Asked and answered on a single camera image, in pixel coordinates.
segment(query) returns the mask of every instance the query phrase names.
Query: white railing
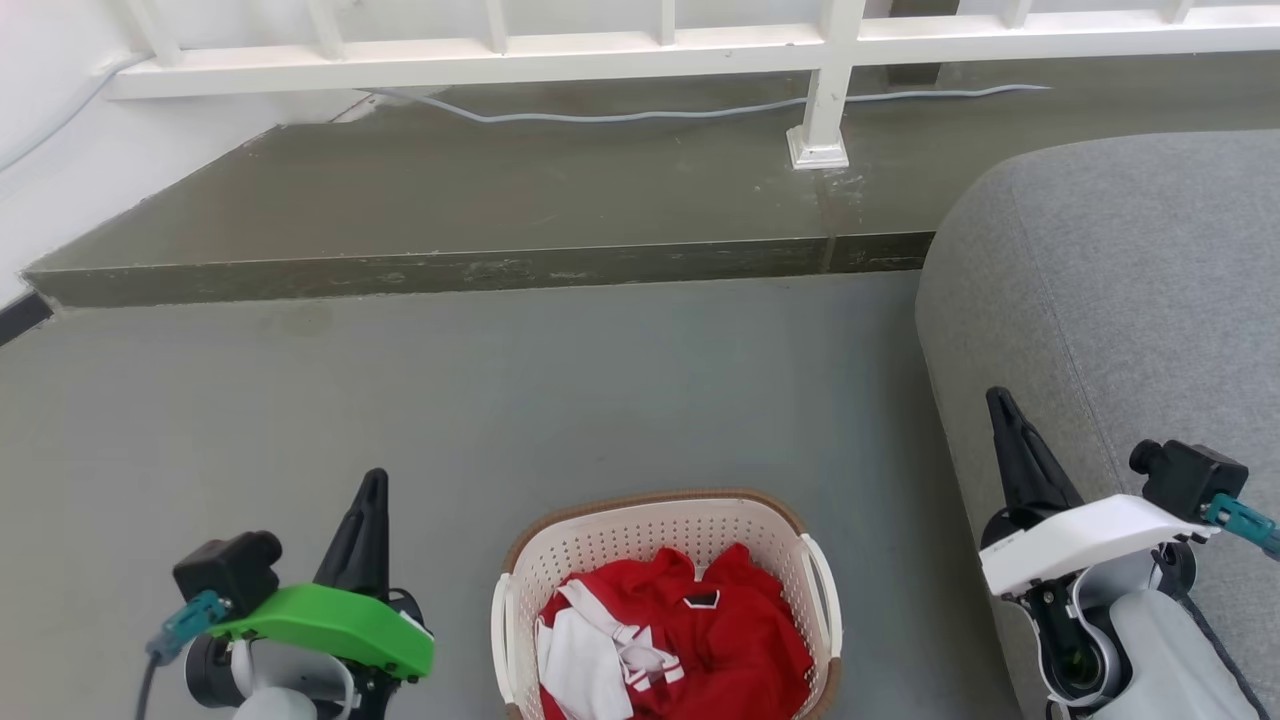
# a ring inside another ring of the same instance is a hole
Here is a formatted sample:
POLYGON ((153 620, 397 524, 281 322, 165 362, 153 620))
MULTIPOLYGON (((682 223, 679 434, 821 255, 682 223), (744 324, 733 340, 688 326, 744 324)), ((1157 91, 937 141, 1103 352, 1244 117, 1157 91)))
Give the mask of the white railing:
POLYGON ((1005 0, 997 15, 873 19, 865 0, 823 0, 817 26, 680 28, 677 0, 649 0, 650 32, 509 35, 503 0, 484 0, 484 38, 347 42, 334 0, 307 0, 314 46, 183 50, 155 0, 128 1, 155 58, 116 76, 116 99, 813 70, 787 133, 796 168, 849 164, 840 119, 859 65, 1280 49, 1280 4, 1036 13, 1005 0))

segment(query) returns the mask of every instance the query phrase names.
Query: gray floor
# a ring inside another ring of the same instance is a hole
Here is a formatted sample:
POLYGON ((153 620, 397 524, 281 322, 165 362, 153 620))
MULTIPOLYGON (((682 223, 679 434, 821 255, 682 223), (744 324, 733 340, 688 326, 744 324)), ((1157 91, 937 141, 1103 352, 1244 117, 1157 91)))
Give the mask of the gray floor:
MULTIPOLYGON (((123 717, 168 568, 271 529, 310 578, 361 474, 436 673, 390 716, 497 717, 488 607, 538 516, 749 486, 831 559, 831 717, 1015 717, 911 319, 914 272, 73 313, 0 348, 0 694, 123 717)), ((216 717, 161 670, 152 717, 216 717)))
MULTIPOLYGON (((1277 127, 1277 58, 948 65, 943 88, 1053 90, 849 105, 852 165, 826 172, 790 168, 783 133, 800 122, 799 108, 611 126, 481 126, 392 108, 270 133, 45 258, 29 278, 73 305, 453 290, 476 266, 486 279, 498 268, 525 284, 575 284, 593 281, 584 275, 600 266, 598 256, 584 265, 544 263, 545 254, 933 231, 977 177, 1021 152, 1133 133, 1277 127), (131 293, 147 283, 164 291, 131 293)), ((484 114, 609 114, 758 104, 805 88, 805 74, 771 74, 456 87, 442 97, 484 114)), ((883 88, 882 69, 868 68, 850 90, 883 88)), ((691 272, 707 261, 677 251, 680 263, 631 251, 636 261, 609 282, 654 277, 655 264, 691 272)), ((841 252, 796 246, 755 274, 824 272, 841 252)), ((918 249, 901 255, 919 266, 918 249)), ((700 277, 724 277, 712 260, 700 277)))

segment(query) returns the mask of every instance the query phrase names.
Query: gray fabric upholstery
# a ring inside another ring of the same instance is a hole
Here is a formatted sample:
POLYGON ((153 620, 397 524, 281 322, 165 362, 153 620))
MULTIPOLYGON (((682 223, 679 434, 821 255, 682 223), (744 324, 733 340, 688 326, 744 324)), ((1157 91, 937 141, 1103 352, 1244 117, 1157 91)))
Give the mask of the gray fabric upholstery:
MULTIPOLYGON (((916 322, 974 542, 1004 505, 983 392, 1009 387, 1085 500, 1137 493, 1142 438, 1251 468, 1280 516, 1280 132, 1055 147, 984 176, 924 263, 916 322)), ((1193 598, 1280 715, 1280 565, 1233 537, 1197 547, 1193 598)), ((995 602, 1027 717, 1034 638, 995 602)))

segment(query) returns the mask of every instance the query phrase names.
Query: brown basket rim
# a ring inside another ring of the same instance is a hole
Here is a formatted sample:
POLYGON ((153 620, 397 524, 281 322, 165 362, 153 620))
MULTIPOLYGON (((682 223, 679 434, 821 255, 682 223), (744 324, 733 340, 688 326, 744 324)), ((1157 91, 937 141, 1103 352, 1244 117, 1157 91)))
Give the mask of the brown basket rim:
POLYGON ((804 523, 800 516, 795 514, 791 507, 788 507, 781 500, 763 493, 756 489, 750 488, 716 488, 716 489, 685 489, 685 491, 672 491, 672 492, 650 492, 644 495, 632 495, 627 497, 620 497, 614 500, 603 500, 599 502, 586 502, 582 505, 576 505, 573 507, 567 507, 564 510, 557 510, 548 515, 544 515, 535 520, 531 525, 525 528, 525 532, 520 533, 516 542, 511 544, 511 550, 507 551, 507 557, 503 560, 502 571, 515 573, 516 561, 520 560, 520 553, 525 551, 525 546, 529 541, 534 539, 534 536, 545 530, 547 528, 563 523, 564 520, 572 520, 575 518, 584 518, 586 515, 595 515, 598 512, 607 512, 609 510, 622 510, 626 507, 636 507, 640 505, 657 505, 659 502, 672 502, 681 500, 750 500, 764 505, 765 507, 773 510, 787 521, 788 525, 796 532, 797 536, 806 533, 804 523))
MULTIPOLYGON (((634 495, 628 497, 620 497, 614 500, 604 500, 599 502, 586 502, 582 505, 576 505, 573 507, 567 507, 564 510, 558 510, 539 518, 531 525, 525 528, 525 532, 520 533, 516 542, 511 544, 511 550, 507 551, 507 557, 503 560, 502 571, 515 573, 516 561, 520 560, 520 553, 525 551, 525 546, 529 541, 534 539, 534 536, 545 530, 547 528, 563 523, 564 520, 572 520, 575 518, 582 518, 586 515, 594 515, 596 512, 605 512, 609 510, 622 510, 625 507, 635 507, 637 505, 654 505, 659 502, 672 502, 680 500, 749 500, 758 502, 776 511, 786 519, 787 524, 796 532, 797 536, 805 534, 804 523, 800 516, 791 510, 781 500, 763 493, 751 488, 716 488, 716 489, 686 489, 686 491, 672 491, 672 492, 652 492, 643 495, 634 495)), ((831 706, 836 703, 836 689, 840 685, 841 664, 838 657, 832 657, 827 664, 827 683, 822 688, 822 694, 818 696, 818 702, 814 703, 809 712, 805 712, 800 720, 818 720, 831 710, 831 706)), ((508 720, 524 720, 524 714, 520 711, 520 706, 516 703, 507 705, 507 717, 508 720)))

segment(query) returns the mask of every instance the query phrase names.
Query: white plastic basket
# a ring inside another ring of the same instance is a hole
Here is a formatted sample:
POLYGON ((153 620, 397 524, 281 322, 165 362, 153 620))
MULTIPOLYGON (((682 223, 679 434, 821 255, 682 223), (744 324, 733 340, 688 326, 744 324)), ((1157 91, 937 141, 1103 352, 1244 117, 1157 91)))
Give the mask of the white plastic basket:
POLYGON ((625 557, 650 560, 676 548, 701 569, 735 542, 782 582, 814 667, 797 719, 814 720, 840 682, 840 598, 827 559, 791 510, 755 491, 678 492, 632 497, 557 512, 530 527, 507 555, 493 592, 493 667, 508 716, 544 720, 534 623, 571 573, 625 557))

